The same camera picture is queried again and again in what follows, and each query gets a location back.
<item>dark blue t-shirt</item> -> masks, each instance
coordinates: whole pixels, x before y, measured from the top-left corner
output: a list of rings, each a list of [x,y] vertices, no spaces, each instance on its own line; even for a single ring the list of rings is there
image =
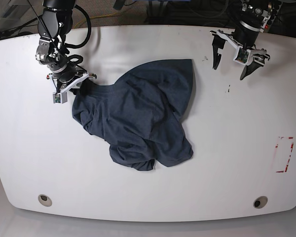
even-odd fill
[[[192,60],[160,60],[125,73],[114,85],[82,83],[73,117],[105,139],[114,162],[140,171],[193,155],[180,123],[193,87]]]

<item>metal bracket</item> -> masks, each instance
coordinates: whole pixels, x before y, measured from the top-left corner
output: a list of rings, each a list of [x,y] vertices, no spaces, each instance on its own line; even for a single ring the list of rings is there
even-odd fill
[[[222,55],[218,53],[218,49],[223,49],[224,43],[228,41],[232,47],[236,49],[233,60],[245,66],[240,80],[243,80],[246,76],[253,73],[257,68],[263,67],[265,65],[265,59],[270,60],[270,55],[267,54],[265,49],[254,48],[243,48],[243,45],[234,40],[231,34],[226,34],[221,30],[210,31],[214,36],[213,40],[213,69],[217,69],[218,64],[221,60]]]
[[[36,60],[38,60],[41,64],[43,62],[48,62],[47,56],[49,55],[49,45],[50,40],[46,37],[41,37],[39,39],[39,46],[36,52]]]
[[[55,103],[59,103],[59,104],[64,104],[68,101],[68,97],[67,97],[67,92],[70,89],[79,89],[81,86],[81,82],[83,82],[86,79],[96,79],[96,77],[94,76],[94,74],[89,74],[89,73],[83,73],[83,75],[81,77],[79,77],[78,79],[74,80],[73,82],[71,82],[69,85],[63,84],[64,88],[60,89],[60,92],[57,93],[56,89],[55,89],[55,84],[57,82],[54,81],[54,76],[53,74],[49,74],[48,78],[51,81],[51,85],[54,89],[53,92],[53,101],[54,104]]]

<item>screw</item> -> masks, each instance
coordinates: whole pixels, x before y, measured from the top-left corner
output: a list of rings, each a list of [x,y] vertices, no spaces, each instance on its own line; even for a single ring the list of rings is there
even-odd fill
[[[261,13],[262,13],[262,9],[261,8],[257,8],[256,9],[256,14],[259,14],[260,15]]]

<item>wire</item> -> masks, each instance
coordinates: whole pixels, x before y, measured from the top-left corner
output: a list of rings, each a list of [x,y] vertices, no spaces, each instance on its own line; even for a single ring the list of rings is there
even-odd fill
[[[52,36],[51,36],[49,30],[48,30],[48,28],[46,27],[43,18],[41,18],[41,19],[39,18],[38,14],[36,13],[36,11],[34,10],[32,4],[30,3],[30,0],[27,0],[27,2],[29,3],[29,5],[30,5],[32,11],[34,12],[36,18],[38,19],[38,21],[41,23],[41,25],[42,25],[42,26],[44,27],[44,29],[46,30],[47,35],[48,35],[50,41],[52,42],[52,44],[54,45],[54,47],[55,47],[55,48],[58,48],[58,47],[56,46],[56,44],[55,44],[55,42],[54,42],[54,40],[53,40],[53,38],[52,38]],[[74,66],[77,66],[77,67],[79,67],[80,69],[82,69],[84,72],[87,72],[87,70],[85,70],[82,66],[79,66],[78,64],[76,64],[76,63],[70,61],[70,60],[69,60],[65,55],[63,55],[60,51],[59,51],[59,54],[60,54],[60,55],[61,55],[61,56],[62,56],[62,57],[68,62],[68,63],[72,63]]]
[[[108,15],[91,16],[90,19],[93,20],[93,19],[96,19],[96,18],[111,17],[111,16],[114,16],[114,15],[116,15],[116,14],[118,14],[118,13],[119,13],[119,11],[114,12],[114,13],[112,13],[112,14],[108,14]],[[86,23],[86,20],[85,20],[85,19],[79,21],[79,22],[74,26],[74,29],[80,27],[80,26],[83,25],[84,23]]]
[[[130,6],[130,5],[133,5],[134,3],[136,3],[137,1],[133,1],[132,3],[130,4],[124,4],[124,6]]]
[[[0,31],[0,40],[4,40],[4,39],[8,39],[10,38],[11,35],[13,35],[15,32],[17,32],[18,30],[26,27],[28,24],[30,23],[33,23],[34,21],[36,21],[37,19],[34,18],[26,23],[24,23],[23,25],[21,26],[17,26],[17,27],[13,27],[13,28],[10,28],[8,30],[4,30],[4,31]]]
[[[128,9],[126,9],[125,11],[122,11],[122,12],[117,11],[117,12],[114,12],[114,13],[112,13],[112,14],[107,14],[107,15],[91,16],[90,19],[93,20],[93,19],[97,19],[97,18],[111,17],[111,16],[115,16],[115,15],[117,15],[117,14],[119,14],[119,13],[120,13],[120,14],[123,14],[123,13],[125,13],[126,11],[128,11],[129,9],[130,9],[130,8],[128,8]],[[86,20],[85,20],[85,19],[79,21],[77,24],[75,24],[74,29],[80,28],[84,23],[86,23]]]
[[[75,8],[77,10],[79,10],[80,12],[82,12],[82,14],[84,15],[84,17],[85,17],[85,19],[87,21],[87,25],[88,25],[88,33],[87,33],[87,36],[86,36],[85,40],[81,44],[73,45],[73,44],[65,43],[64,46],[66,48],[76,48],[77,49],[77,48],[84,47],[88,43],[88,41],[90,40],[90,37],[91,37],[92,29],[91,29],[91,20],[90,20],[90,17],[88,15],[88,13],[86,13],[86,11],[82,7],[80,7],[78,5],[76,5]]]
[[[24,27],[22,27],[22,28],[19,30],[19,32],[18,32],[18,34],[17,34],[17,35],[19,35],[19,34],[20,34],[20,32],[21,32],[21,30],[22,30],[23,28],[25,28],[25,27],[30,27],[30,26],[37,26],[37,24],[35,24],[35,25],[29,25],[29,26],[24,26]]]
[[[201,14],[197,13],[196,11],[194,11],[190,7],[189,7],[189,9],[190,9],[190,11],[194,12],[196,15],[201,16],[201,17],[204,17],[204,18],[216,18],[216,17],[219,17],[219,16],[223,15],[224,12],[227,10],[228,6],[229,6],[229,0],[225,0],[225,7],[222,9],[222,11],[219,14],[214,15],[214,16],[204,16],[204,15],[201,15]]]
[[[55,81],[54,81],[54,79],[53,79],[53,76],[51,76],[50,79],[53,81],[54,86],[55,86],[55,88],[56,88],[56,93],[57,93],[57,92],[58,92],[58,89],[57,89],[57,86],[56,86]]]

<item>circular hole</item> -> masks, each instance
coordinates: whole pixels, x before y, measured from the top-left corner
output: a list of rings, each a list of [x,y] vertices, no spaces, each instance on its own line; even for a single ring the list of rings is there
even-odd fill
[[[41,195],[40,198],[41,198],[43,201],[47,201],[47,197],[44,196],[44,195]]]
[[[267,197],[261,196],[253,202],[253,206],[254,208],[261,209],[265,207],[265,205],[267,204],[267,201],[268,201]]]
[[[51,206],[52,205],[51,199],[48,196],[44,195],[44,194],[41,194],[41,195],[38,196],[38,201],[43,206]]]
[[[261,202],[260,202],[260,201],[255,201],[255,207],[259,207],[259,206],[260,206],[260,204],[261,204]]]

